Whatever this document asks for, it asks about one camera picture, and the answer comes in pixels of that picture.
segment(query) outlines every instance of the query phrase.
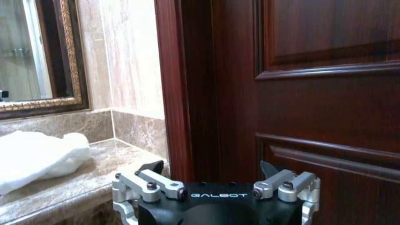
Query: beige marble wall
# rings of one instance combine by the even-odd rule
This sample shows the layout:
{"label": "beige marble wall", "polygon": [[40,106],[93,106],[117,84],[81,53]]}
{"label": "beige marble wall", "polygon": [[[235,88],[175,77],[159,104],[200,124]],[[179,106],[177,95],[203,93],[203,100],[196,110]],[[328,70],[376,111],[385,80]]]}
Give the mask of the beige marble wall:
{"label": "beige marble wall", "polygon": [[112,107],[111,83],[99,0],[77,0],[92,109]]}
{"label": "beige marble wall", "polygon": [[155,2],[100,0],[115,108],[164,118]]}

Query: white towel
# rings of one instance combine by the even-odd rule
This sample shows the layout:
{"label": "white towel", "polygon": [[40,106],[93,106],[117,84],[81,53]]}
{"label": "white towel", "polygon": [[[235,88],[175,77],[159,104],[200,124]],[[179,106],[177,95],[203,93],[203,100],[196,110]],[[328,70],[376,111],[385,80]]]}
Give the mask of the white towel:
{"label": "white towel", "polygon": [[23,131],[0,137],[0,195],[36,179],[75,172],[89,158],[89,142],[79,133],[63,139]]}

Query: marble wall tile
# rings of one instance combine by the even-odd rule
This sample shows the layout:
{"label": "marble wall tile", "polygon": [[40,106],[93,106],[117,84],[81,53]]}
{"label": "marble wall tile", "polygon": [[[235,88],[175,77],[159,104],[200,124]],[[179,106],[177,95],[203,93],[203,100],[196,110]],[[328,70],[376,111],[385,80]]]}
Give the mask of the marble wall tile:
{"label": "marble wall tile", "polygon": [[165,120],[112,111],[115,136],[168,159]]}
{"label": "marble wall tile", "polygon": [[113,107],[164,118],[153,1],[101,0]]}
{"label": "marble wall tile", "polygon": [[80,30],[92,109],[112,107],[111,83],[105,54],[99,0],[79,0]]}
{"label": "marble wall tile", "polygon": [[0,136],[16,130],[37,131],[56,137],[77,132],[87,136],[89,143],[93,143],[113,138],[111,111],[76,112],[0,122]]}

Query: ornate gold mirror frame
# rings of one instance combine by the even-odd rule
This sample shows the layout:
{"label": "ornate gold mirror frame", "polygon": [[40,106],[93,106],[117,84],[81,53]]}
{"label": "ornate gold mirror frame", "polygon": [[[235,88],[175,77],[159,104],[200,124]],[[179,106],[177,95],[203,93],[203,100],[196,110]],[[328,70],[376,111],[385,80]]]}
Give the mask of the ornate gold mirror frame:
{"label": "ornate gold mirror frame", "polygon": [[84,76],[83,52],[80,44],[80,25],[75,0],[55,0],[56,15],[61,19],[60,38],[68,56],[72,97],[40,99],[0,104],[0,119],[73,111],[89,107]]}

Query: marble backsplash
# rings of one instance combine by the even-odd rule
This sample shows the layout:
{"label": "marble backsplash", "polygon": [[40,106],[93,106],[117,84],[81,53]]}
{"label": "marble backsplash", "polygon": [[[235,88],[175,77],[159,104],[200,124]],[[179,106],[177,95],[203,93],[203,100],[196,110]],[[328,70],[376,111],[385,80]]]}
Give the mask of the marble backsplash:
{"label": "marble backsplash", "polygon": [[112,111],[115,136],[168,159],[165,120]]}
{"label": "marble backsplash", "polygon": [[37,131],[56,137],[77,132],[93,143],[113,138],[111,111],[76,112],[0,122],[0,136],[16,130]]}

